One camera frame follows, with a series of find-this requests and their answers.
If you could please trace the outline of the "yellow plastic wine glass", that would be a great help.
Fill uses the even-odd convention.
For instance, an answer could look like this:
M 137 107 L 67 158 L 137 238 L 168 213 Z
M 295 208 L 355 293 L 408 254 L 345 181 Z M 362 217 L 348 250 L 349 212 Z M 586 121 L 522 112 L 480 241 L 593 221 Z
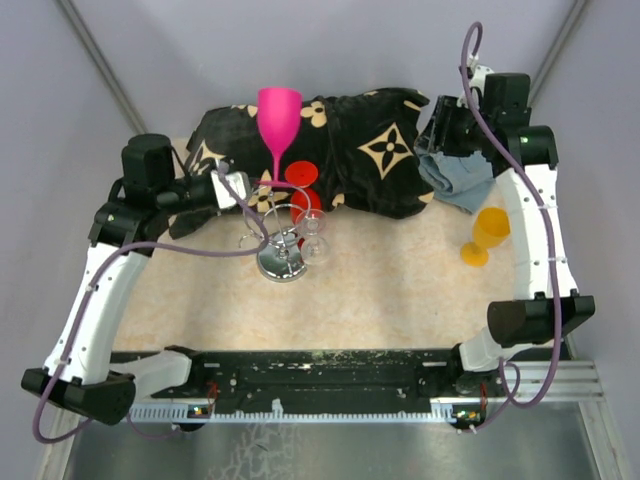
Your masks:
M 507 212 L 488 207 L 479 212 L 472 227 L 472 240 L 460 249 L 462 261 L 473 267 L 483 267 L 489 260 L 489 250 L 500 246 L 511 234 Z

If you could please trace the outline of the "pink plastic wine glass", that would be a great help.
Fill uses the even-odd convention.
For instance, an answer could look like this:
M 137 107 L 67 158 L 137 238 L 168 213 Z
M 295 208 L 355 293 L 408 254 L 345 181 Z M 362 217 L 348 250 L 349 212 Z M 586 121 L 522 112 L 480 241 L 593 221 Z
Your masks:
M 296 138 L 300 123 L 303 97 L 286 87 L 262 88 L 257 96 L 257 125 L 260 136 L 272 156 L 272 180 L 268 185 L 289 187 L 280 179 L 280 162 Z

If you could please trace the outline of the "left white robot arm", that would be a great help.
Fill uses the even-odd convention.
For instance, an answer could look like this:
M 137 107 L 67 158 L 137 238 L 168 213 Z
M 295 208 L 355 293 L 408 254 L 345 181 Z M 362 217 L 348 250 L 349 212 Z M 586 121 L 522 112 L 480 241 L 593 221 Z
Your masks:
M 123 175 L 94 216 L 84 275 L 63 332 L 43 366 L 26 370 L 21 380 L 41 404 L 116 425 L 141 399 L 174 387 L 189 397 L 206 389 L 202 356 L 186 347 L 111 361 L 132 289 L 173 213 L 157 199 L 182 201 L 188 193 L 186 180 L 175 175 L 173 153 L 161 134 L 136 135 L 123 148 Z

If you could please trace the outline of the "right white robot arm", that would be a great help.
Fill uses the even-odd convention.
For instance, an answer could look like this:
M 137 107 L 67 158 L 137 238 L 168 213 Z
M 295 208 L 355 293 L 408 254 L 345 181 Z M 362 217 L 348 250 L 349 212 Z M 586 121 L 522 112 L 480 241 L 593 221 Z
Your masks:
M 530 123 L 531 80 L 486 67 L 464 74 L 459 97 L 442 95 L 416 140 L 436 195 L 477 213 L 491 186 L 506 207 L 515 254 L 514 297 L 487 308 L 487 325 L 459 345 L 448 387 L 470 395 L 482 372 L 535 345 L 556 343 L 595 313 L 570 271 L 558 215 L 558 153 L 552 130 Z

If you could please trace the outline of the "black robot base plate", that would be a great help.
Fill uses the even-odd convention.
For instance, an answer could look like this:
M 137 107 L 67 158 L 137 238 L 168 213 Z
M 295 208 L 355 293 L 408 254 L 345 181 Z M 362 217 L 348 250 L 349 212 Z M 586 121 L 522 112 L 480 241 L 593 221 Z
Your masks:
M 211 399 L 219 414 L 428 413 L 433 400 L 502 394 L 496 371 L 463 371 L 457 349 L 192 352 L 185 384 L 154 400 Z

